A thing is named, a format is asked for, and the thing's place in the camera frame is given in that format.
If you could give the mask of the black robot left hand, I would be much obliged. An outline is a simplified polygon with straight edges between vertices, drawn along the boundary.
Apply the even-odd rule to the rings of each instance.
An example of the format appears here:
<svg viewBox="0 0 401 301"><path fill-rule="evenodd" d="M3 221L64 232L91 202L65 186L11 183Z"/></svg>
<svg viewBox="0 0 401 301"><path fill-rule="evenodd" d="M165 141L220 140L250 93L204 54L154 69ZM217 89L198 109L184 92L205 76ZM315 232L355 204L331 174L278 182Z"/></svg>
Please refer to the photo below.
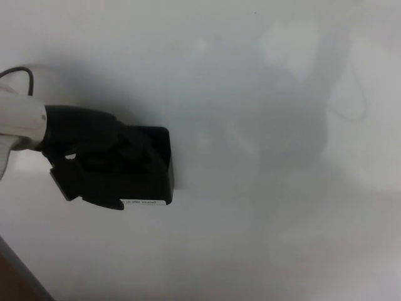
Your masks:
<svg viewBox="0 0 401 301"><path fill-rule="evenodd" d="M165 127L127 125L87 108L46 106L39 145L67 201L103 208L125 203L169 205L174 193L172 151Z"/></svg>

